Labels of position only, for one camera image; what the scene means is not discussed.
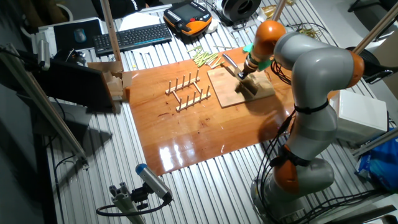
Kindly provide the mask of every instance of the keyboard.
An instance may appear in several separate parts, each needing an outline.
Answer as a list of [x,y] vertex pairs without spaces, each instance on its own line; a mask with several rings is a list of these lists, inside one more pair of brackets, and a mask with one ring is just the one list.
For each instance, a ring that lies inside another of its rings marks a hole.
[[[170,31],[164,23],[119,31],[116,33],[116,37],[121,52],[161,44],[172,39]],[[93,39],[97,57],[113,54],[109,34],[97,35]]]

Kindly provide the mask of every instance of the tape roll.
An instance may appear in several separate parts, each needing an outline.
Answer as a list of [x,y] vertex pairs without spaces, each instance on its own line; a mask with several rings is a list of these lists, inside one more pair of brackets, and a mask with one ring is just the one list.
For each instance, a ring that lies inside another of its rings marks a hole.
[[223,0],[224,16],[232,22],[247,20],[260,6],[261,0]]

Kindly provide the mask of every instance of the wooden cutting board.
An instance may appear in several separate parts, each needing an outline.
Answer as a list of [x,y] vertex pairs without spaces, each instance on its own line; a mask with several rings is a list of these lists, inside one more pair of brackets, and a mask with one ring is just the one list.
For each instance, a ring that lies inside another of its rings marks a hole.
[[[247,56],[242,48],[225,53],[236,63],[243,63]],[[127,88],[131,113],[147,165],[157,175],[272,139],[293,111],[290,86],[268,68],[275,95],[222,108],[210,87],[211,97],[176,112],[177,100],[173,94],[165,94],[169,80],[181,80],[189,72],[194,75],[197,69],[192,60],[186,60],[132,72]],[[200,88],[211,85],[209,70],[208,66],[200,68]],[[179,90],[178,95],[192,96],[194,91],[191,85]]]
[[[243,63],[239,64],[238,67],[242,70]],[[228,69],[221,67],[207,71],[222,108],[275,95],[274,87],[264,71],[253,72],[244,79],[245,82],[251,82],[251,85],[257,88],[255,95],[250,94],[245,87],[242,87],[238,79],[231,74],[231,71],[233,71],[232,66],[229,66]]]

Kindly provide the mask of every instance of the table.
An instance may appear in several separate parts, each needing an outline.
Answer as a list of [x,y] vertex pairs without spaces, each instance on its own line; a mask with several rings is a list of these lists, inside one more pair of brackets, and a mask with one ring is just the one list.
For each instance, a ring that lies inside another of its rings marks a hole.
[[[236,63],[243,63],[242,48],[226,51]],[[211,86],[208,66],[199,70],[198,86]],[[278,128],[293,111],[291,87],[270,68],[276,94],[248,103],[221,108],[213,88],[211,97],[186,110],[176,112],[178,102],[167,96],[169,80],[196,75],[193,60],[133,72],[128,88],[129,103],[147,165],[157,174],[181,169],[275,137]],[[178,91],[186,101],[192,97],[193,85]]]

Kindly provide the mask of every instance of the white box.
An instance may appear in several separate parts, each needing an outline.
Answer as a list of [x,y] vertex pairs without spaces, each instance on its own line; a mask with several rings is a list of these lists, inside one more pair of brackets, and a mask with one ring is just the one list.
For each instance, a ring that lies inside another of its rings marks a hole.
[[387,131],[387,107],[383,101],[341,90],[330,105],[338,117],[338,139],[362,144]]

